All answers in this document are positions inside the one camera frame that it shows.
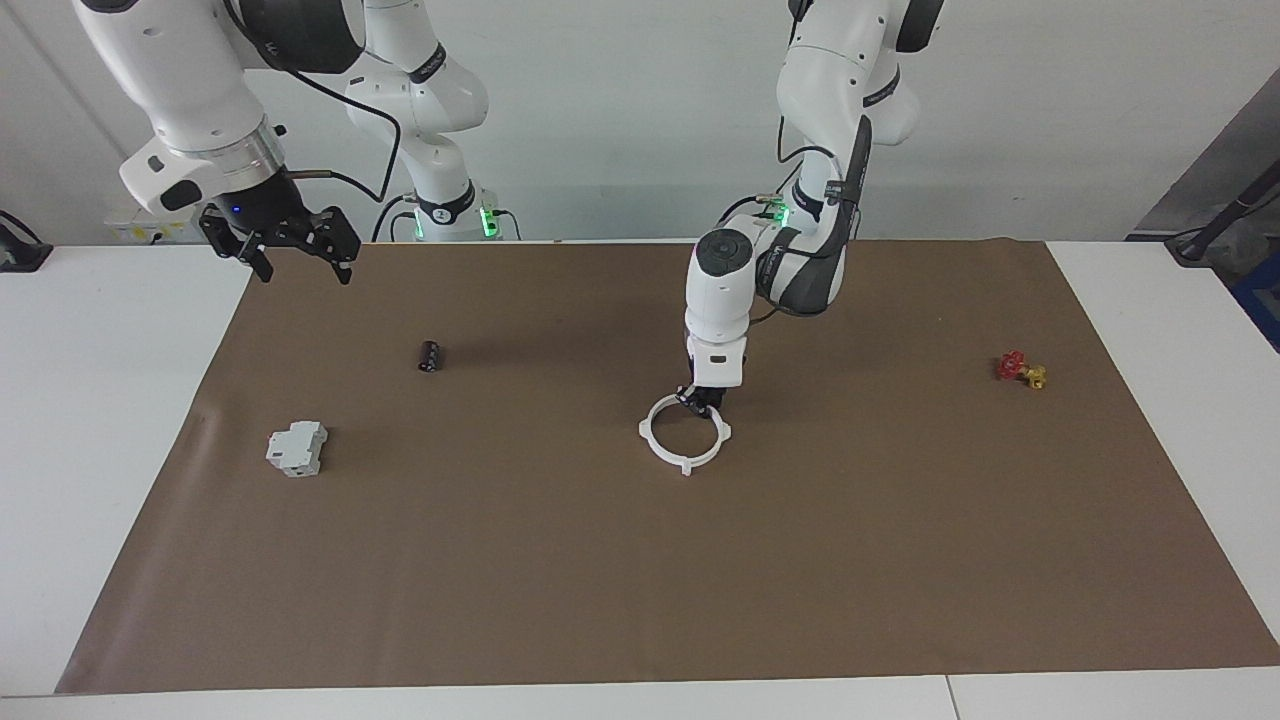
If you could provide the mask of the red and yellow valve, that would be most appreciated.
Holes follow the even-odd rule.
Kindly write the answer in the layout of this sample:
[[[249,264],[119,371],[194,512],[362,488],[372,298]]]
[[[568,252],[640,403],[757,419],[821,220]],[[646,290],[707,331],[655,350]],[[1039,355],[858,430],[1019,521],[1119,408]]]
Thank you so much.
[[[1025,354],[1019,350],[1004,354],[996,364],[995,374],[1001,380],[1016,380],[1032,389],[1043,389],[1047,384],[1047,369],[1028,363]]]

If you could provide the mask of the brown paper mat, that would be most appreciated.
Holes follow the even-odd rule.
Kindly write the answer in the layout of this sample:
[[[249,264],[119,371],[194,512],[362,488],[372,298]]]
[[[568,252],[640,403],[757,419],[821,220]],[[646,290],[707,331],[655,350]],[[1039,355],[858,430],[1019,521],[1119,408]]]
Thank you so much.
[[[637,425],[687,379],[689,259],[384,246],[342,287],[279,255],[58,692],[1280,665],[1046,246],[858,241],[682,477]],[[316,477],[265,459],[293,421]]]

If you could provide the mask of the black clamp mount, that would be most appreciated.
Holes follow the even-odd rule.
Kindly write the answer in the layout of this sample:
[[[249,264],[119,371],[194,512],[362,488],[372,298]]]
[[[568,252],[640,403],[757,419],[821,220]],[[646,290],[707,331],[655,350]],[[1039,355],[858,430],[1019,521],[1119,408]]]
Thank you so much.
[[[52,250],[22,219],[0,209],[0,273],[37,272]]]

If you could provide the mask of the black stand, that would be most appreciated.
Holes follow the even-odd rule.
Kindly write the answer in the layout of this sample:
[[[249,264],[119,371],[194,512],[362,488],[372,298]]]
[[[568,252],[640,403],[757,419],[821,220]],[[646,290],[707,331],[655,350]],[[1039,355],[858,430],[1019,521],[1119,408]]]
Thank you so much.
[[[1164,241],[1172,259],[1187,268],[1202,268],[1208,247],[1231,225],[1256,214],[1275,199],[1280,199],[1280,158],[1254,178],[1239,196],[1216,214],[1206,225],[1183,231]]]

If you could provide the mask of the white half-ring pipe clamp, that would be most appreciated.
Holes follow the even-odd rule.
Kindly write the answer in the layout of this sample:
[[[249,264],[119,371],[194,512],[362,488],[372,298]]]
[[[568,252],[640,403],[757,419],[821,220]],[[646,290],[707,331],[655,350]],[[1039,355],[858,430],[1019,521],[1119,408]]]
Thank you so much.
[[[694,469],[703,468],[708,462],[713,461],[723,446],[732,438],[732,427],[723,419],[718,407],[710,413],[708,419],[716,428],[716,442],[705,452],[689,457],[684,461],[682,473],[686,477],[691,475]]]
[[[657,400],[649,409],[644,419],[640,420],[637,425],[639,434],[645,439],[649,450],[666,465],[677,468],[682,477],[690,477],[692,474],[692,460],[684,455],[677,455],[663,446],[654,432],[654,425],[657,418],[669,407],[677,407],[681,402],[677,395],[667,395],[663,398]]]

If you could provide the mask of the blue box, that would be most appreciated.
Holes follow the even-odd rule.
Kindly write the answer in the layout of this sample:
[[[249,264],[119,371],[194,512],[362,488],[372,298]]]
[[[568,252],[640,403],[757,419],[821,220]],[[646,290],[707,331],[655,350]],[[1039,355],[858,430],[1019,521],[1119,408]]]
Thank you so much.
[[[1280,354],[1280,251],[1236,281],[1230,293],[1260,333]]]

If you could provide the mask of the white wall power strip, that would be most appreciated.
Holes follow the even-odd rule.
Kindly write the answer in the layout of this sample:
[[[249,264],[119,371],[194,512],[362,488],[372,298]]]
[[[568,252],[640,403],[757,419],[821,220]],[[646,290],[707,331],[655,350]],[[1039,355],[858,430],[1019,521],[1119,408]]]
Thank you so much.
[[[136,201],[114,202],[102,218],[104,228],[118,243],[163,246],[206,245],[197,223],[198,208],[154,214]]]

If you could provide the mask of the white circuit breaker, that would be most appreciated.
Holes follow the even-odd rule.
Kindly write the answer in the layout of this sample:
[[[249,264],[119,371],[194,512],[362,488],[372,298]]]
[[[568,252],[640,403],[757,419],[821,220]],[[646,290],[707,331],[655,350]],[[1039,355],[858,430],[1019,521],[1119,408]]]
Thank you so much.
[[[265,459],[285,477],[316,477],[326,441],[328,429],[320,421],[293,421],[287,430],[270,436]]]

